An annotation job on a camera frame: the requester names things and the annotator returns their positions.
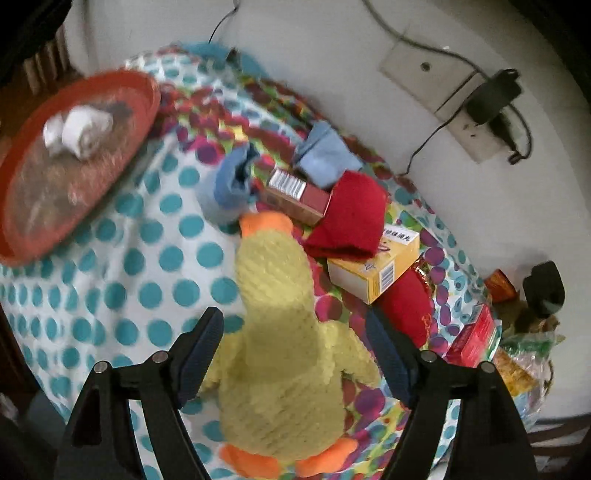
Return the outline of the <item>yellow knitted duck toy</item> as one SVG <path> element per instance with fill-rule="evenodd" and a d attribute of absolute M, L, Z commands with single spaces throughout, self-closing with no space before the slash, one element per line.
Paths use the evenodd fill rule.
<path fill-rule="evenodd" d="M 217 392 L 221 459 L 245 478 L 335 473 L 358 447 L 346 436 L 342 378 L 376 388 L 381 375 L 356 332 L 315 315 L 308 256 L 293 222 L 245 214 L 235 278 L 243 325 L 226 333 L 201 385 Z"/>

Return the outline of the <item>red cigarette box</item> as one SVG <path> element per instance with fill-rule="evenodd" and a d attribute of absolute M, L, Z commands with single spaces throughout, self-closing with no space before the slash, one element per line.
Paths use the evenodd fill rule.
<path fill-rule="evenodd" d="M 314 227 L 325 216 L 331 194 L 276 168 L 260 193 L 263 203 L 301 224 Z"/>

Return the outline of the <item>white plastic bag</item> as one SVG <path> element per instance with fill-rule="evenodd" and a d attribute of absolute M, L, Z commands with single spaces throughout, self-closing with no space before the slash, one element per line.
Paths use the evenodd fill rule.
<path fill-rule="evenodd" d="M 78 160 L 88 160 L 113 129 L 113 116 L 90 105 L 77 105 L 66 114 L 49 118 L 42 130 L 46 150 L 50 155 L 62 152 Z"/>

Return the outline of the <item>red flat packet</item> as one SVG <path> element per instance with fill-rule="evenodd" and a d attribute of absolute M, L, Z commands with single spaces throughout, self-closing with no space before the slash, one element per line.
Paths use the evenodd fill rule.
<path fill-rule="evenodd" d="M 471 320 L 464 326 L 446 354 L 450 364 L 475 368 L 486 357 L 496 334 L 496 324 L 488 305 L 476 307 Z"/>

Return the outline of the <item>snack bags pile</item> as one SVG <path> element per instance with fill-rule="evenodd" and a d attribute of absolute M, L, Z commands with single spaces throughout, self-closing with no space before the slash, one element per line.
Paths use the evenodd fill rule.
<path fill-rule="evenodd" d="M 493 311 L 501 321 L 500 343 L 493 363 L 526 426 L 535 423 L 554 381 L 553 348 L 564 340 L 557 333 L 558 318 L 540 318 L 525 296 L 500 269 L 485 280 Z"/>

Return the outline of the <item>red pouch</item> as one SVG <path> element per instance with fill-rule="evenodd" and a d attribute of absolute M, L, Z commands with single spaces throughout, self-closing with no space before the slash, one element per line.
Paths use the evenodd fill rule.
<path fill-rule="evenodd" d="M 424 347 L 433 321 L 432 288 L 416 268 L 409 268 L 375 302 L 391 326 Z"/>

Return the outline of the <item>black clip object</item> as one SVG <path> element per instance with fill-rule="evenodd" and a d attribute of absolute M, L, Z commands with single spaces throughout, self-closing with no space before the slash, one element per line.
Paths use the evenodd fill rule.
<path fill-rule="evenodd" d="M 522 283 L 530 310 L 540 319 L 558 313 L 565 303 L 565 287 L 554 261 L 534 266 Z"/>

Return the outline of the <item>yellow medicine box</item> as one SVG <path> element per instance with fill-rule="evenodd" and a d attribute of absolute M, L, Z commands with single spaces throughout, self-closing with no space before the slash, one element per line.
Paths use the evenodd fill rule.
<path fill-rule="evenodd" d="M 400 225 L 386 224 L 377 254 L 353 261 L 329 259 L 329 279 L 366 304 L 372 304 L 420 256 L 420 234 Z"/>

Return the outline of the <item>red folded cloth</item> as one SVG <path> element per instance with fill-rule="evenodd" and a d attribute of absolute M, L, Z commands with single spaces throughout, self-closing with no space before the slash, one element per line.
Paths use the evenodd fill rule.
<path fill-rule="evenodd" d="M 315 258 L 366 260 L 377 254 L 389 195 L 365 173 L 346 171 L 332 188 L 325 216 L 304 241 Z"/>

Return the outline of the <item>red rusty round tray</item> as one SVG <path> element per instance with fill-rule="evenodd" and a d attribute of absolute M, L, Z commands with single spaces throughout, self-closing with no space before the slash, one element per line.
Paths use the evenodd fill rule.
<path fill-rule="evenodd" d="M 53 250 L 117 182 L 142 145 L 160 104 L 151 76 L 107 71 L 61 89 L 22 125 L 1 164 L 1 262 L 22 266 Z M 109 113 L 113 127 L 93 156 L 52 155 L 44 124 L 77 105 Z"/>

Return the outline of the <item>colourful polka dot bedsheet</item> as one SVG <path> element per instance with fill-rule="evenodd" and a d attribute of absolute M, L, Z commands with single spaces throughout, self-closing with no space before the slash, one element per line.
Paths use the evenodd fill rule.
<path fill-rule="evenodd" d="M 124 67 L 152 76 L 161 92 L 155 127 L 124 174 L 66 242 L 26 266 L 1 266 L 1 305 L 26 364 L 67 421 L 91 367 L 143 361 L 194 326 L 205 307 L 224 313 L 225 331 L 242 327 L 235 284 L 237 224 L 204 220 L 197 186 L 240 143 L 263 165 L 288 168 L 311 123 L 328 120 L 272 80 L 177 46 L 143 53 Z M 483 278 L 414 185 L 356 137 L 341 133 L 363 173 L 389 191 L 387 223 L 420 234 L 429 265 L 428 343 L 446 355 L 480 304 Z M 384 380 L 367 389 L 345 380 L 346 433 L 359 442 L 342 470 L 318 479 L 376 479 L 409 411 Z"/>

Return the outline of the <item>light blue folded sock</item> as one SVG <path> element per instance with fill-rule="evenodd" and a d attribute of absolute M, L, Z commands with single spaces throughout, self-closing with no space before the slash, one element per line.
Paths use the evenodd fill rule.
<path fill-rule="evenodd" d="M 346 171 L 359 172 L 360 158 L 349 151 L 339 133 L 327 121 L 312 123 L 308 137 L 294 151 L 294 169 L 318 188 L 332 188 Z"/>

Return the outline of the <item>black power adapter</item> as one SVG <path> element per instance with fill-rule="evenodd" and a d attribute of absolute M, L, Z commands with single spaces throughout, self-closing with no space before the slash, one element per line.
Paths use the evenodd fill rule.
<path fill-rule="evenodd" d="M 522 94 L 519 78 L 516 69 L 500 70 L 468 97 L 465 110 L 476 125 L 490 122 Z"/>

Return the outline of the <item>blue cloth under sheet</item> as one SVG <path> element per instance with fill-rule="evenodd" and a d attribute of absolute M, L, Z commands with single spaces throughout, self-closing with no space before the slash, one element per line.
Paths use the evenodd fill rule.
<path fill-rule="evenodd" d="M 263 68 L 263 65 L 260 64 L 255 57 L 245 51 L 229 48 L 215 42 L 181 42 L 179 43 L 179 47 L 192 55 L 197 55 L 202 58 L 211 58 L 218 62 L 235 65 L 246 75 L 260 79 L 270 79 L 270 75 L 266 72 L 266 69 Z"/>

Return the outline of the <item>white wall socket plate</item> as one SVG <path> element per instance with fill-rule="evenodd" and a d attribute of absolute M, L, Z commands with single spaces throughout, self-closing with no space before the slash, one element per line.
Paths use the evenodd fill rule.
<path fill-rule="evenodd" d="M 466 63 L 396 40 L 380 71 L 439 122 L 446 123 L 476 163 L 509 151 L 488 126 L 476 125 L 465 110 L 468 97 L 484 83 L 484 77 Z"/>

